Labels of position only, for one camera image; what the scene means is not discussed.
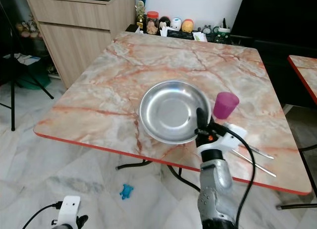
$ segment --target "small blue figure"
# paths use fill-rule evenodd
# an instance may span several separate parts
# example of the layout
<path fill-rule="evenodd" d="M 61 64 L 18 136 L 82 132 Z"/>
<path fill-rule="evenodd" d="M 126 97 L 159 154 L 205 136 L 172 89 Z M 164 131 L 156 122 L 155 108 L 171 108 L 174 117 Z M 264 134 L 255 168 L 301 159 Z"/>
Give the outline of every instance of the small blue figure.
<path fill-rule="evenodd" d="M 122 195 L 122 200 L 124 200 L 125 198 L 129 198 L 132 190 L 133 190 L 132 186 L 130 186 L 128 184 L 124 184 L 123 190 L 122 190 L 122 192 L 120 192 L 120 195 Z"/>

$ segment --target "marble table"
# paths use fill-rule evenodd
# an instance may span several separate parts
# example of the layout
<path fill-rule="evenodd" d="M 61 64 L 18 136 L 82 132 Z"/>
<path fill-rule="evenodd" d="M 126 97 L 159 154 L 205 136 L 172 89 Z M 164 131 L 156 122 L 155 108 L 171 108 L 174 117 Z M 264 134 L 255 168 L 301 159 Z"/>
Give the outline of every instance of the marble table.
<path fill-rule="evenodd" d="M 142 95 L 154 84 L 182 79 L 210 100 L 230 91 L 240 99 L 226 120 L 248 131 L 245 140 L 273 155 L 255 153 L 255 184 L 308 194 L 311 184 L 273 86 L 256 49 L 123 32 L 88 67 L 34 128 L 42 137 L 149 161 L 200 170 L 195 142 L 167 145 L 147 135 L 138 118 Z M 237 149 L 245 156 L 244 148 Z M 248 182 L 252 166 L 224 155 L 234 180 Z"/>
<path fill-rule="evenodd" d="M 298 74 L 314 102 L 317 104 L 317 59 L 289 56 L 288 61 Z"/>

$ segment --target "stainless steel plate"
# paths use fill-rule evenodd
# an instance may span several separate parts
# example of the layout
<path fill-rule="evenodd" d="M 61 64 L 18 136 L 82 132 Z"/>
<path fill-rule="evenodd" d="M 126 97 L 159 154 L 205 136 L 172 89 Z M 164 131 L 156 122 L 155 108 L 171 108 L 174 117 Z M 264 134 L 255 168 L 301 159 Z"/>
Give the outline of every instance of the stainless steel plate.
<path fill-rule="evenodd" d="M 145 131 L 167 144 L 182 144 L 196 138 L 196 109 L 211 116 L 207 97 L 196 86 L 182 80 L 156 84 L 143 96 L 139 116 Z"/>

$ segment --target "red jar lid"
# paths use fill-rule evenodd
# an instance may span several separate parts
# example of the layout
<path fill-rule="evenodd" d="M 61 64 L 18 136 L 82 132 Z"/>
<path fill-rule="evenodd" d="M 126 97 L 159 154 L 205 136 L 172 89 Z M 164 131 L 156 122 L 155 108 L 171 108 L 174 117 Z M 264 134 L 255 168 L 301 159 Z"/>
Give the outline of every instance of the red jar lid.
<path fill-rule="evenodd" d="M 159 18 L 159 13 L 155 11 L 149 11 L 147 14 L 147 17 L 149 18 Z"/>

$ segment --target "pink cup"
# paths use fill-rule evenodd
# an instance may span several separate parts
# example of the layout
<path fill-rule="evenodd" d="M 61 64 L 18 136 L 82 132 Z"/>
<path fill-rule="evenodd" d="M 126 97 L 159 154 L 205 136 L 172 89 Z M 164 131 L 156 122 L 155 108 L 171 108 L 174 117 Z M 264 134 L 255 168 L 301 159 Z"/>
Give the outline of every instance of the pink cup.
<path fill-rule="evenodd" d="M 213 114 L 216 118 L 226 119 L 239 104 L 239 98 L 233 93 L 221 92 L 217 94 Z"/>

